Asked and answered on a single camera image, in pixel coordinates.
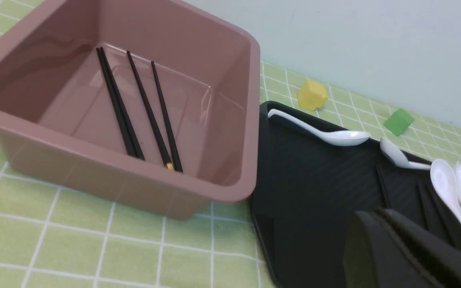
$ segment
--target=black chopstick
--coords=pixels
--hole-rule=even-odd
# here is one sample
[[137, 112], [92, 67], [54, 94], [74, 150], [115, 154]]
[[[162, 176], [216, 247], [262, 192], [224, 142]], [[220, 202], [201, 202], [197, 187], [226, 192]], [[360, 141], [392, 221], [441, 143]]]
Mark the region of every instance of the black chopstick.
[[122, 96], [120, 95], [120, 91], [118, 90], [118, 86], [117, 86], [117, 83], [115, 82], [115, 77], [113, 76], [113, 72], [111, 71], [110, 64], [108, 63], [108, 59], [106, 58], [106, 53], [104, 52], [104, 49], [102, 47], [100, 47], [97, 50], [97, 52], [99, 55], [99, 61], [101, 61], [101, 67], [102, 67], [103, 73], [105, 73], [104, 78], [106, 80], [106, 86], [108, 87], [108, 91], [110, 93], [110, 96], [112, 97], [113, 109], [115, 110], [115, 114], [118, 114], [117, 110], [120, 111], [121, 118], [123, 120], [124, 126], [126, 127], [125, 130], [122, 130], [122, 126], [120, 126], [120, 123], [119, 123], [120, 132], [122, 133], [122, 137], [124, 139], [124, 144], [126, 144], [126, 142], [131, 142], [133, 153], [130, 153], [131, 147], [128, 147], [128, 144], [126, 144], [126, 150], [128, 152], [128, 155], [136, 157], [141, 160], [145, 160], [145, 157], [143, 156], [143, 152], [141, 151], [140, 144], [136, 137], [136, 133], [133, 129], [133, 124], [131, 124], [128, 112], [126, 110], [126, 106], [124, 105]]
[[154, 117], [154, 112], [150, 107], [148, 102], [147, 94], [145, 89], [143, 89], [143, 84], [141, 83], [140, 75], [136, 69], [133, 57], [131, 56], [130, 51], [127, 51], [129, 63], [133, 74], [135, 76], [136, 84], [138, 85], [138, 90], [140, 91], [141, 99], [145, 110], [147, 111], [148, 120], [150, 122], [150, 127], [152, 127], [152, 132], [154, 133], [154, 138], [156, 138], [156, 143], [158, 144], [159, 153], [161, 154], [161, 159], [163, 160], [163, 165], [169, 170], [173, 170], [174, 166], [172, 165], [172, 160], [170, 160], [170, 155], [168, 154], [168, 149], [166, 149], [165, 142], [163, 141], [163, 136], [161, 136], [161, 131], [159, 131], [158, 123], [156, 122], [156, 117]]
[[447, 239], [449, 240], [449, 244], [451, 246], [453, 246], [454, 248], [457, 248], [457, 243], [458, 241], [456, 241], [456, 236], [451, 233], [450, 231], [450, 227], [444, 217], [445, 213], [446, 213], [446, 208], [444, 208], [441, 204], [441, 199], [437, 196], [437, 192], [435, 192], [434, 188], [433, 188], [433, 185], [429, 182], [426, 182], [426, 191], [428, 192], [428, 194], [430, 195], [430, 199], [433, 203], [433, 206], [435, 207], [435, 209], [437, 210], [437, 214], [439, 216], [439, 220], [441, 221], [441, 224], [444, 228], [444, 231], [446, 233], [446, 237]]
[[424, 188], [424, 183], [422, 181], [417, 182], [417, 192], [419, 193], [419, 201], [421, 201], [421, 209], [423, 210], [425, 228], [429, 232], [435, 232], [433, 222], [430, 220], [430, 215], [428, 212], [428, 202], [426, 199], [426, 192]]
[[376, 165], [376, 170], [377, 170], [378, 184], [380, 185], [380, 192], [382, 193], [382, 200], [384, 203], [384, 208], [391, 208], [389, 196], [387, 194], [387, 189], [385, 187], [384, 174], [379, 164]]
[[126, 151], [128, 155], [132, 157], [136, 157], [136, 152], [133, 146], [133, 142], [131, 141], [131, 138], [129, 137], [128, 127], [122, 116], [122, 111], [120, 110], [120, 107], [118, 105], [115, 92], [113, 91], [113, 86], [111, 84], [108, 71], [106, 70], [106, 65], [104, 64], [101, 51], [99, 48], [97, 48], [96, 50], [97, 50], [97, 56], [99, 57], [99, 63], [101, 65], [102, 74], [104, 75], [104, 80], [106, 82], [106, 87], [108, 88], [108, 93], [110, 93], [111, 104], [113, 104], [113, 110], [115, 111], [115, 116], [117, 117], [117, 122], [120, 128], [120, 133], [122, 134], [122, 139], [124, 140], [124, 145], [126, 146]]
[[168, 144], [170, 144], [170, 152], [172, 153], [174, 169], [175, 171], [182, 173], [181, 159], [179, 158], [179, 152], [177, 151], [177, 145], [175, 144], [174, 132], [172, 131], [172, 124], [170, 124], [170, 117], [168, 117], [168, 110], [166, 109], [165, 100], [163, 98], [163, 91], [161, 91], [161, 85], [159, 84], [156, 65], [154, 64], [154, 61], [150, 62], [150, 64], [152, 64], [152, 73], [154, 73], [154, 81], [156, 82], [156, 89], [158, 90], [159, 103], [161, 104], [161, 112], [163, 113], [166, 136], [168, 137]]

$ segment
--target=green checkered tablecloth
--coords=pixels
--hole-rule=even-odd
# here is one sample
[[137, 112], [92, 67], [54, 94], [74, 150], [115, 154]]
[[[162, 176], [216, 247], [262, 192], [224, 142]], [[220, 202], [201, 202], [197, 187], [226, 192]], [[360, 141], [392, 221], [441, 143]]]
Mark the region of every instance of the green checkered tablecloth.
[[[0, 0], [0, 35], [42, 0]], [[261, 63], [261, 102], [301, 110], [307, 77]], [[325, 84], [324, 109], [306, 111], [386, 136], [427, 159], [461, 161], [461, 129], [411, 113], [400, 137], [382, 125], [397, 107]], [[213, 203], [188, 221], [114, 204], [15, 172], [0, 149], [0, 288], [272, 287], [247, 206]]]

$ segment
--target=green plastic cube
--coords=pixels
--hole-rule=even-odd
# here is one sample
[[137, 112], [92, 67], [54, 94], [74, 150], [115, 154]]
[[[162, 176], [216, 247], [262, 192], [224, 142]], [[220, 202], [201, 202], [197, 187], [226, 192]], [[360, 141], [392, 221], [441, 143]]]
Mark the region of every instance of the green plastic cube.
[[389, 117], [389, 119], [386, 120], [384, 126], [394, 135], [399, 136], [414, 121], [414, 117], [412, 117], [412, 115], [410, 115], [407, 111], [398, 109]]

